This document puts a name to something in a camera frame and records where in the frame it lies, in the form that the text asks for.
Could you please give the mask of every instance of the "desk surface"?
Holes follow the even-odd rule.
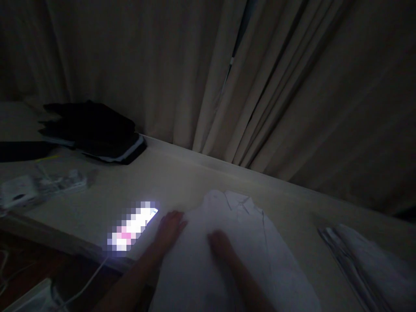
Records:
[[[317,227],[343,223],[415,265],[416,227],[411,224],[172,144],[150,138],[147,142],[148,149],[128,166],[101,164],[60,150],[61,157],[43,163],[46,171],[66,174],[79,169],[92,185],[83,193],[54,198],[24,216],[102,246],[109,228],[124,219],[132,202],[158,201],[162,211],[187,211],[197,207],[211,189],[245,194],[275,224],[314,287],[323,311],[362,308]],[[1,163],[0,173],[0,182],[23,174],[40,176],[34,162]],[[139,253],[134,249],[128,254],[132,259]]]

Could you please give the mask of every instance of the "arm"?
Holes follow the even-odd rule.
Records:
[[[222,231],[215,231],[208,235],[208,241],[213,254],[222,259],[230,268],[247,311],[276,312],[238,258],[227,235]]]
[[[154,242],[101,299],[93,312],[133,311],[150,273],[185,228],[187,222],[181,222],[182,216],[183,213],[173,211],[162,218]]]

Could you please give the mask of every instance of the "hand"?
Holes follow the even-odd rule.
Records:
[[[208,234],[208,242],[212,253],[228,265],[231,265],[237,259],[233,246],[223,231],[216,230]]]
[[[187,221],[181,222],[183,212],[171,211],[162,218],[156,233],[154,245],[163,255],[175,244]]]

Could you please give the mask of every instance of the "folded black garment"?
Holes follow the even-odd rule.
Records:
[[[0,142],[0,163],[45,158],[56,147],[48,142]]]
[[[61,116],[42,122],[39,132],[51,139],[74,142],[74,148],[95,156],[118,158],[137,140],[135,124],[101,103],[46,104],[44,108]]]
[[[49,133],[39,132],[50,137],[60,137],[69,141],[80,139],[100,141],[114,145],[120,139],[130,137],[135,124],[102,103],[45,104],[45,110],[55,112],[62,118],[58,121],[43,122]]]
[[[95,156],[117,158],[123,155],[139,139],[138,133],[130,133],[117,142],[109,143],[81,138],[75,142],[75,148]]]
[[[135,124],[130,119],[102,103],[45,104],[44,109],[55,112],[71,123],[71,127],[105,137],[108,132],[131,133]]]
[[[121,161],[114,161],[113,163],[118,163],[121,165],[129,165],[131,164],[137,157],[139,157],[139,155],[141,153],[143,153],[145,151],[145,149],[147,148],[146,142],[143,142],[142,144],[140,144],[135,150],[134,152],[132,152],[128,157],[126,157],[125,159],[121,160]],[[99,162],[102,163],[108,163],[108,161],[102,160],[98,157],[92,156],[92,155],[88,155],[88,154],[84,154],[85,156],[98,160]]]

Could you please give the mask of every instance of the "curtain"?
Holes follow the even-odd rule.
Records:
[[[4,53],[15,75],[5,80],[39,109],[90,99],[192,148],[202,99],[222,90],[245,3],[5,0]],[[10,86],[0,90],[11,96]]]
[[[202,153],[388,214],[414,206],[414,11],[259,1]]]
[[[416,3],[254,2],[232,58],[244,0],[2,1],[0,97],[91,99],[196,152],[414,207]]]

